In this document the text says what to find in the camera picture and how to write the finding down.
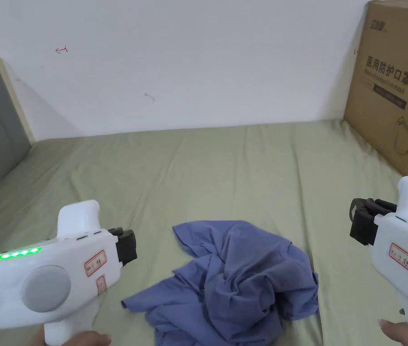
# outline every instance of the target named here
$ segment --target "wall mark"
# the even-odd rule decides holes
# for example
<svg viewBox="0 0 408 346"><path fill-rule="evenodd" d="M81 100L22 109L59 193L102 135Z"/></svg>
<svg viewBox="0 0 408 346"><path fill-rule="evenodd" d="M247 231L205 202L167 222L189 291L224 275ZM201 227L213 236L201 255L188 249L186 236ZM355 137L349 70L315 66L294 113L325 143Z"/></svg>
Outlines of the wall mark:
<svg viewBox="0 0 408 346"><path fill-rule="evenodd" d="M154 99L154 97L152 97L151 95L149 95L148 93L145 93L145 96L146 97L149 97L151 100L152 100L152 102L155 102L156 100Z"/></svg>
<svg viewBox="0 0 408 346"><path fill-rule="evenodd" d="M62 51L64 51L64 50L65 50L66 52L68 52L68 49L66 48L66 45L64 45L64 48L63 48L62 50L56 48L55 52L58 53L58 54L61 54L60 52L62 52Z"/></svg>

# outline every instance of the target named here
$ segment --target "crumpled blue cloth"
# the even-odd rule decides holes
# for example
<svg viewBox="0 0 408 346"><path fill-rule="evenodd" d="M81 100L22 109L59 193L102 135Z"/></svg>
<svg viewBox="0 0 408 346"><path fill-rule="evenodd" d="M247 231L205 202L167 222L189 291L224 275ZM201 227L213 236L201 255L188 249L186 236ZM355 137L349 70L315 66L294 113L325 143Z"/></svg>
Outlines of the crumpled blue cloth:
<svg viewBox="0 0 408 346"><path fill-rule="evenodd" d="M122 301L132 312L147 312L156 345L267 345L282 332L281 319L318 310L317 274L287 239L244 221L197 221L173 230L195 259Z"/></svg>

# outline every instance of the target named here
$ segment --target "finger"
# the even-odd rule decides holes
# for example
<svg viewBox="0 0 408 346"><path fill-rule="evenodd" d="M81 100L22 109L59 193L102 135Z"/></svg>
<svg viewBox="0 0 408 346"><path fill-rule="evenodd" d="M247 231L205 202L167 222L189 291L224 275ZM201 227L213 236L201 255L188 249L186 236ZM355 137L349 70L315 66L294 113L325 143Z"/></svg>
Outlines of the finger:
<svg viewBox="0 0 408 346"><path fill-rule="evenodd" d="M382 332L393 341L408 346L408 323L391 323L386 320L379 320L378 322Z"/></svg>
<svg viewBox="0 0 408 346"><path fill-rule="evenodd" d="M109 346L111 338L107 334L82 332L68 340L63 346Z"/></svg>
<svg viewBox="0 0 408 346"><path fill-rule="evenodd" d="M43 346L45 345L45 332L44 327L40 327L31 340L28 342L28 346Z"/></svg>

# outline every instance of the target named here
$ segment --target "green bed sheet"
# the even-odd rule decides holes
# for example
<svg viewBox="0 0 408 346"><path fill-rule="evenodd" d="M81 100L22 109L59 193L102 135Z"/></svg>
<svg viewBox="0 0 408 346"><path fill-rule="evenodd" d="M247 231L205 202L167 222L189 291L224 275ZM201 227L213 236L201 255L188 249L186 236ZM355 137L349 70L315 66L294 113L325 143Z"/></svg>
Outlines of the green bed sheet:
<svg viewBox="0 0 408 346"><path fill-rule="evenodd" d="M60 208L96 199L102 227L135 231L138 259L100 297L94 328L113 346L152 346L144 314L120 300L190 260L172 226L243 219L291 239L319 274L320 313L276 345L393 345L377 320L401 320L400 306L350 238L348 210L354 197L396 202L400 177L341 120L42 141L0 182L0 252L55 236ZM36 328L0 330L0 345Z"/></svg>

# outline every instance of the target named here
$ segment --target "green led light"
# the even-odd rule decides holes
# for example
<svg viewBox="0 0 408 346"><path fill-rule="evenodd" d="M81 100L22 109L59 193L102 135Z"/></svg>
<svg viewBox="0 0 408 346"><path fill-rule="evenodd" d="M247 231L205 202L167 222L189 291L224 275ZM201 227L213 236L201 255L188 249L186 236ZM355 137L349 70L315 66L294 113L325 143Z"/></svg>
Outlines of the green led light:
<svg viewBox="0 0 408 346"><path fill-rule="evenodd" d="M0 255L0 259L9 259L9 258L16 258L16 257L21 257L21 256L27 256L27 255L35 255L39 253L41 250L42 250L41 247L34 247L32 249L13 251L13 252L9 252L9 253Z"/></svg>

